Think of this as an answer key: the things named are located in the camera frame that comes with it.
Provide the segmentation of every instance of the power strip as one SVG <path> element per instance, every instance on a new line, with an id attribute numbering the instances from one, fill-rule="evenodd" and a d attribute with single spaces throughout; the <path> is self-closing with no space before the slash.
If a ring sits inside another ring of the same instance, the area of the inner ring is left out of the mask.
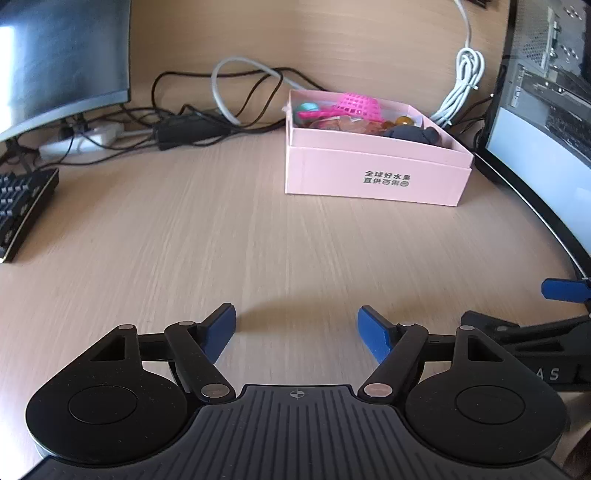
<path id="1" fill-rule="evenodd" d="M 123 133 L 124 129 L 124 125 L 119 123 L 101 125 L 86 132 L 84 136 L 76 134 L 73 139 L 55 139 L 54 141 L 50 141 L 39 147 L 39 154 L 42 160 L 51 161 L 55 158 L 61 158 L 66 154 L 71 156 L 103 151 L 104 148 L 95 145 L 88 138 L 99 145 L 109 147 Z"/>

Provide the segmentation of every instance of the crosshair mark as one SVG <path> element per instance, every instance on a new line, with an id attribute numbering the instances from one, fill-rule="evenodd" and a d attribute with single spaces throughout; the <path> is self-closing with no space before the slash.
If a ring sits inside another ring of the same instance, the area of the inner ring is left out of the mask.
<path id="1" fill-rule="evenodd" d="M 299 400 L 301 398 L 304 398 L 307 395 L 307 393 L 302 392 L 302 390 L 293 390 L 289 392 L 288 395 L 292 398 L 295 398 L 296 400 Z"/>

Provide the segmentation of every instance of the mesh panel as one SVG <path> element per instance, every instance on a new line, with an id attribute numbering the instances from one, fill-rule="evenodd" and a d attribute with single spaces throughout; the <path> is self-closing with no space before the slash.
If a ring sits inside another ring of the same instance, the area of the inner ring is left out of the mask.
<path id="1" fill-rule="evenodd" d="M 541 70 L 545 70 L 550 26 L 546 1 L 520 1 L 515 22 L 514 55 L 528 59 Z"/>

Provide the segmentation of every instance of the metal pin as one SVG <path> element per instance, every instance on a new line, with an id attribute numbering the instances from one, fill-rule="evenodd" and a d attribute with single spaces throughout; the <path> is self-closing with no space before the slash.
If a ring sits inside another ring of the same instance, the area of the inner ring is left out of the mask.
<path id="1" fill-rule="evenodd" d="M 201 389 L 201 395 L 207 398 L 223 398 L 230 393 L 227 385 L 210 383 Z"/>
<path id="2" fill-rule="evenodd" d="M 363 391 L 372 398 L 385 398 L 393 392 L 392 387 L 385 383 L 370 383 L 364 386 Z"/>

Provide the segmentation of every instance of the blue clamp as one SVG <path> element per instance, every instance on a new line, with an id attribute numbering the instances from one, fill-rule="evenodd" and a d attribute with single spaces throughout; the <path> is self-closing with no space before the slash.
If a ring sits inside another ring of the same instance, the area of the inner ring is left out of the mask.
<path id="1" fill-rule="evenodd" d="M 588 278 L 582 280 L 546 278 L 542 282 L 542 295 L 548 300 L 586 303 L 591 301 L 591 282 Z"/>

